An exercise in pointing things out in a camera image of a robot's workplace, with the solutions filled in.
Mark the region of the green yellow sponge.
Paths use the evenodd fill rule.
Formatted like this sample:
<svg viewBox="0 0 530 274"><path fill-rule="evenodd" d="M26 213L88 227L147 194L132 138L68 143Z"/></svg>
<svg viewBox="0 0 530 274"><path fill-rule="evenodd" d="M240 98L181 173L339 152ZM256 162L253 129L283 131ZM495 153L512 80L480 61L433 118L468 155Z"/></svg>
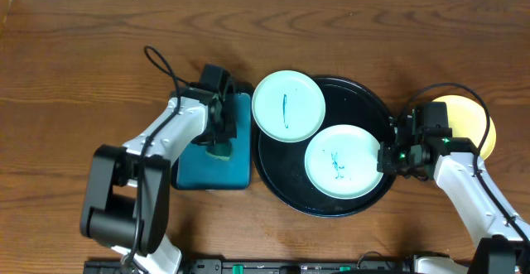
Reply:
<svg viewBox="0 0 530 274"><path fill-rule="evenodd" d="M222 142L208 145L206 154L221 161L229 161L233 152L231 142Z"/></svg>

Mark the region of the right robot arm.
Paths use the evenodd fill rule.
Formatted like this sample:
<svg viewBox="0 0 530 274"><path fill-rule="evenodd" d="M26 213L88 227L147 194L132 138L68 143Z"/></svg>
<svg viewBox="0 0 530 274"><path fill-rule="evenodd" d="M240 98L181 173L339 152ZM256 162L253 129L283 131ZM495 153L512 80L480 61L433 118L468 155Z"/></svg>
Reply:
<svg viewBox="0 0 530 274"><path fill-rule="evenodd" d="M419 257L416 272L528 273L529 223L507 201L468 138L427 137L421 142L382 142L377 170L433 180L454 205L475 245L469 266Z"/></svg>

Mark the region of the light green plate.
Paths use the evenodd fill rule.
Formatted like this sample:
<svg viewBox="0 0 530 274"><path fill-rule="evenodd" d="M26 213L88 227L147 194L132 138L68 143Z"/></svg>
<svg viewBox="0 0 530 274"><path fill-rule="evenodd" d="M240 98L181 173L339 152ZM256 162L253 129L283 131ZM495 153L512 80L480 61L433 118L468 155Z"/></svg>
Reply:
<svg viewBox="0 0 530 274"><path fill-rule="evenodd" d="M357 199L380 183L378 140L353 125L334 125L316 134L307 146L304 166L310 182L335 199Z"/></svg>

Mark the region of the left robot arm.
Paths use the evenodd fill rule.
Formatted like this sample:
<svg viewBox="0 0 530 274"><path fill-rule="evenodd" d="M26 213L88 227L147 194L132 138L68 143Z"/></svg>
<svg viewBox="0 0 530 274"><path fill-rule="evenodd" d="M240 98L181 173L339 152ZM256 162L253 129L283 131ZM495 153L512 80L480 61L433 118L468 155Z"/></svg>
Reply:
<svg viewBox="0 0 530 274"><path fill-rule="evenodd" d="M170 189L241 190L250 179L247 93L186 89L142 133L94 153L79 229L122 256L120 272L176 273L182 253L166 236Z"/></svg>

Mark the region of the yellow plate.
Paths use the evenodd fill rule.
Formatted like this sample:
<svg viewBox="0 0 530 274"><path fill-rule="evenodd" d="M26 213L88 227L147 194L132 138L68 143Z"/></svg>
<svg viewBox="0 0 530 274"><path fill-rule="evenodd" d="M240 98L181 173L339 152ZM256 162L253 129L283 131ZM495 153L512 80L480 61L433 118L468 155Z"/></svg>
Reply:
<svg viewBox="0 0 530 274"><path fill-rule="evenodd" d="M450 136L438 137L434 142L443 147L444 154L450 151L479 151L482 161L493 152L497 135L492 118L489 127L484 108L472 99L459 95L440 96L431 101L442 117L446 116L446 129Z"/></svg>

